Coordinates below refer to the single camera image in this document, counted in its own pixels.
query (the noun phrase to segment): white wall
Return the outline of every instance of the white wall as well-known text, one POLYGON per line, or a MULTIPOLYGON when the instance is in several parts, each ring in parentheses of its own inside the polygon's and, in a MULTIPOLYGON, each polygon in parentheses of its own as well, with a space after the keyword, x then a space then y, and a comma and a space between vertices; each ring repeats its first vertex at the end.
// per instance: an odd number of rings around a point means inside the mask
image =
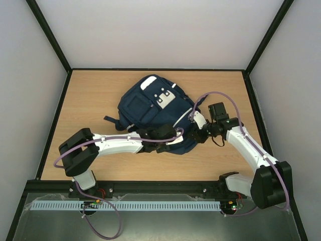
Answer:
POLYGON ((34 179, 66 72, 23 0, 0 0, 0 240, 34 179))
POLYGON ((290 163, 309 240, 320 240, 321 1, 296 0, 253 73, 274 154, 290 163))
POLYGON ((37 0, 70 65, 244 69, 283 0, 37 0))

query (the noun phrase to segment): gray floor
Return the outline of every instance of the gray floor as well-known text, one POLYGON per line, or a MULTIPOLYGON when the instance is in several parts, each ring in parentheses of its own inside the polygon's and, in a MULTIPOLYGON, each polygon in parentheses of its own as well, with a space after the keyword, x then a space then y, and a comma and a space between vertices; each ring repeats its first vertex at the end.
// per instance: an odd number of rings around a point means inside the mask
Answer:
MULTIPOLYGON (((182 197, 170 199, 182 200, 182 197)), ((150 195, 148 199, 164 198, 150 195)), ((245 206, 250 209, 252 203, 247 201, 245 206)), ((101 240, 77 211, 30 211, 29 207, 27 205, 23 212, 14 240, 101 240)), ((245 217, 223 217, 219 212, 195 211, 124 211, 121 217, 123 231, 117 241, 300 240, 292 214, 276 207, 245 217)), ((112 236, 117 231, 118 221, 113 212, 96 212, 90 220, 103 235, 112 236)))

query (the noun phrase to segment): light wood surface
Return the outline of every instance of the light wood surface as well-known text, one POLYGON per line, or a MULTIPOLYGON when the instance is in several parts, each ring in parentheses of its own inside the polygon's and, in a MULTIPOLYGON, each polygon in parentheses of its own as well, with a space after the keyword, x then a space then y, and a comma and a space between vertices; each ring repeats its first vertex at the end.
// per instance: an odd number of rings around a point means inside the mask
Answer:
MULTIPOLYGON (((117 134, 105 115, 118 118, 117 105, 123 94, 148 74, 158 74, 177 83, 193 100, 208 91, 221 91, 234 99, 242 122, 259 142, 259 134, 241 72, 218 71, 73 71, 56 131, 51 143, 42 180, 69 180, 63 169, 53 167, 58 147, 81 128, 97 134, 117 134)), ((230 117, 232 104, 223 96, 211 95, 200 106, 209 118, 207 106, 223 101, 230 117)), ((97 158, 91 165, 97 180, 122 181, 204 181, 238 171, 252 175, 243 157, 230 144, 217 147, 211 139, 184 155, 169 153, 115 154, 97 158)))

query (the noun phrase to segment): wooden table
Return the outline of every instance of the wooden table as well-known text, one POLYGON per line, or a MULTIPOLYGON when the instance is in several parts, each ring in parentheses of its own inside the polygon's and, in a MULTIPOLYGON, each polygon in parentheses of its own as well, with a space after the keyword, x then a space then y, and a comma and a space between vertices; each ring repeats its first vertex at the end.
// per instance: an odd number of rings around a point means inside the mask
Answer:
MULTIPOLYGON (((75 70, 61 109, 49 149, 42 180, 69 180, 63 169, 53 167, 58 147, 81 128, 97 134, 117 134, 105 115, 118 118, 117 105, 123 94, 148 74, 158 74, 177 83, 193 100, 208 91, 221 91, 236 102, 242 122, 258 142, 259 133, 245 88, 238 71, 113 71, 75 70)), ((232 104, 223 96, 211 95, 200 106, 209 118, 207 106, 223 101, 230 117, 236 116, 232 104)), ((91 165, 97 180, 122 181, 206 181, 238 171, 253 175, 249 165, 230 144, 216 146, 211 139, 184 155, 169 153, 115 154, 97 158, 91 165)))

